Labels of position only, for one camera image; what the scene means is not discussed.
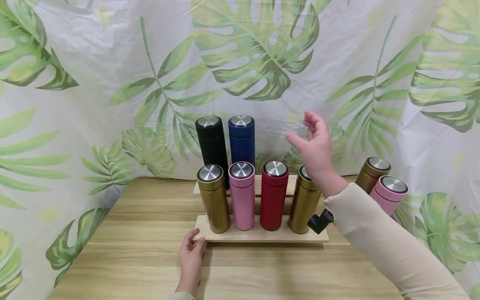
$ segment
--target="red thermos bottle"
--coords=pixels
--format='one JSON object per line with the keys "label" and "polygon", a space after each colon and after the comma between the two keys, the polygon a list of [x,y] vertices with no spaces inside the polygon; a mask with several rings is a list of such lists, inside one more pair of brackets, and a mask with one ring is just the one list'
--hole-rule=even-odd
{"label": "red thermos bottle", "polygon": [[287,193],[288,167],[280,161],[267,162],[262,169],[260,225],[275,231],[282,224],[283,206]]}

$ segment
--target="gold thermos bottle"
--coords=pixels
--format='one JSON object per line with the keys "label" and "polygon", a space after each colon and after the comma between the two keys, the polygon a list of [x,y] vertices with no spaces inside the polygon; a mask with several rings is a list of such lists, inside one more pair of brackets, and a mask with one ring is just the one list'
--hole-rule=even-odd
{"label": "gold thermos bottle", "polygon": [[293,232],[298,234],[308,232],[308,220],[315,214],[321,194],[318,186],[313,183],[305,171],[305,166],[301,166],[288,219],[288,226]]}
{"label": "gold thermos bottle", "polygon": [[388,175],[391,169],[386,160],[379,157],[369,157],[365,160],[355,183],[367,194],[370,194],[378,179],[383,175]]}
{"label": "gold thermos bottle", "polygon": [[217,165],[202,167],[197,181],[210,229],[214,233],[224,233],[230,227],[230,215],[223,169]]}

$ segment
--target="wooden display stand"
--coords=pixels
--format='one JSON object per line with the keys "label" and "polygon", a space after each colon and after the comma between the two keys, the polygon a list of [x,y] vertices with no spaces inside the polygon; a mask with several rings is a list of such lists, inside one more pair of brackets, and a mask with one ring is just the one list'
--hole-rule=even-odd
{"label": "wooden display stand", "polygon": [[[293,198],[297,175],[290,175],[288,178],[287,193],[285,198]],[[200,189],[198,183],[195,184],[193,194],[200,198]],[[262,176],[255,176],[255,197],[262,194]],[[230,190],[227,191],[227,197],[230,197]],[[230,228],[221,234],[213,233],[208,225],[206,215],[199,215],[195,227],[200,229],[200,235],[204,236],[207,242],[230,242],[230,243],[325,243],[329,241],[326,230],[320,234],[316,234],[313,230],[309,230],[305,234],[297,234],[293,232],[287,224],[288,215],[282,217],[282,225],[276,231],[268,231],[260,226],[260,216],[255,216],[255,225],[247,231],[239,230],[235,227],[233,216],[230,216]]]}

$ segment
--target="hand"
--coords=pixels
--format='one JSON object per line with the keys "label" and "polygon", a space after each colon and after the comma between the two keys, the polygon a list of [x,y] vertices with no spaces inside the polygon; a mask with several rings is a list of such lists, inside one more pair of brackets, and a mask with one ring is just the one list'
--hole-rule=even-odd
{"label": "hand", "polygon": [[202,256],[205,253],[207,243],[204,237],[198,242],[193,243],[193,238],[200,232],[196,228],[190,231],[183,239],[183,243],[179,250],[180,263],[180,283],[176,292],[189,292],[195,297],[198,285],[200,283],[200,271],[202,269]]}
{"label": "hand", "polygon": [[348,183],[332,164],[332,139],[325,121],[312,111],[306,111],[303,124],[308,127],[308,141],[287,132],[285,137],[294,146],[305,164],[305,169],[325,198],[344,190]]}

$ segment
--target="silver bottle cap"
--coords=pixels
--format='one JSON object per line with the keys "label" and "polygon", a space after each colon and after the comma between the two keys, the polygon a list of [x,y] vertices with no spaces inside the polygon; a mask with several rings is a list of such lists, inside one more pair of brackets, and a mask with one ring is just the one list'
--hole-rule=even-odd
{"label": "silver bottle cap", "polygon": [[310,176],[308,176],[307,174],[307,170],[305,170],[305,166],[300,167],[300,173],[302,174],[303,177],[305,177],[305,179],[312,181]]}
{"label": "silver bottle cap", "polygon": [[238,115],[230,118],[230,123],[235,127],[246,127],[252,122],[252,118],[247,115]]}
{"label": "silver bottle cap", "polygon": [[220,122],[220,118],[217,116],[204,116],[197,120],[198,125],[202,127],[212,127]]}
{"label": "silver bottle cap", "polygon": [[287,166],[281,161],[272,160],[265,164],[265,172],[272,177],[282,177],[287,172]]}
{"label": "silver bottle cap", "polygon": [[380,179],[380,183],[389,191],[396,192],[399,194],[404,194],[408,192],[408,187],[407,185],[401,181],[400,179],[397,179],[392,176],[383,176]]}
{"label": "silver bottle cap", "polygon": [[379,171],[387,171],[390,169],[390,164],[379,157],[369,157],[367,158],[367,164],[370,165],[370,167],[375,168]]}
{"label": "silver bottle cap", "polygon": [[238,162],[230,167],[230,174],[235,178],[247,178],[253,173],[253,168],[250,164]]}
{"label": "silver bottle cap", "polygon": [[198,178],[204,182],[217,180],[220,176],[222,176],[222,170],[215,165],[205,166],[198,171]]}

